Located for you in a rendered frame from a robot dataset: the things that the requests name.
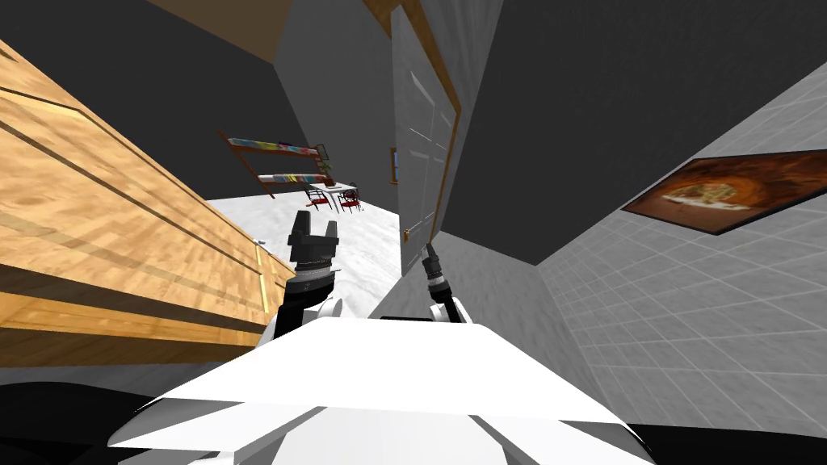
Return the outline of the light wooden panelled door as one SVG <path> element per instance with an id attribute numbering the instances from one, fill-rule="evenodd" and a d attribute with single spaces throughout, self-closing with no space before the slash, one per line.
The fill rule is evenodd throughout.
<path id="1" fill-rule="evenodd" d="M 291 277 L 0 41 L 0 367 L 225 362 Z"/>

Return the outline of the brown framed wall picture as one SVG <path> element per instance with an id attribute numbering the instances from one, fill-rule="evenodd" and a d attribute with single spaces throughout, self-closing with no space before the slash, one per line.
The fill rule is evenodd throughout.
<path id="1" fill-rule="evenodd" d="M 694 158 L 622 209 L 719 236 L 827 193 L 827 150 Z"/>

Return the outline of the wooden wall bookshelf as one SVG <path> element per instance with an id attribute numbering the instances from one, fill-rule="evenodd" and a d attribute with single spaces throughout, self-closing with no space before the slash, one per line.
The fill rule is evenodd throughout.
<path id="1" fill-rule="evenodd" d="M 271 198 L 314 183 L 334 186 L 332 167 L 323 145 L 305 147 L 229 137 L 223 132 L 218 135 L 255 184 Z"/>

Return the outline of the white dining table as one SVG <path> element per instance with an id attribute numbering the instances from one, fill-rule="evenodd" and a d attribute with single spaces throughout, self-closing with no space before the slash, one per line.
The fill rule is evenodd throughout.
<path id="1" fill-rule="evenodd" d="M 310 186 L 314 190 L 321 191 L 326 199 L 331 202 L 336 212 L 340 212 L 340 203 L 338 202 L 337 197 L 346 191 L 356 190 L 354 186 L 349 186 L 342 183 L 336 183 L 334 186 L 326 186 L 323 183 L 311 183 Z"/>

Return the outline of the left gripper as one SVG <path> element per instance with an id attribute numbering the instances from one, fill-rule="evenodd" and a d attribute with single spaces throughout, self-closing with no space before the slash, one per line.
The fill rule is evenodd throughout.
<path id="1" fill-rule="evenodd" d="M 311 235 L 311 213 L 299 210 L 288 236 L 290 262 L 313 263 L 331 261 L 339 244 L 338 222 L 331 220 L 323 236 Z"/>

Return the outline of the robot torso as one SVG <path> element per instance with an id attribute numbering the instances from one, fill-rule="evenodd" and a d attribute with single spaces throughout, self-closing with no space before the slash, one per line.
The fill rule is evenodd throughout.
<path id="1" fill-rule="evenodd" d="M 146 465 L 655 465 L 482 325 L 334 317 L 159 396 L 108 444 Z"/>

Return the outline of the grey panelled door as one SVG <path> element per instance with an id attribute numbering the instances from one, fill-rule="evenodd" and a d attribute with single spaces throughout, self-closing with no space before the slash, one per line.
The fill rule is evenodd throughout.
<path id="1" fill-rule="evenodd" d="M 401 273 L 407 275 L 436 232 L 460 103 L 423 0 L 400 0 L 390 22 Z"/>

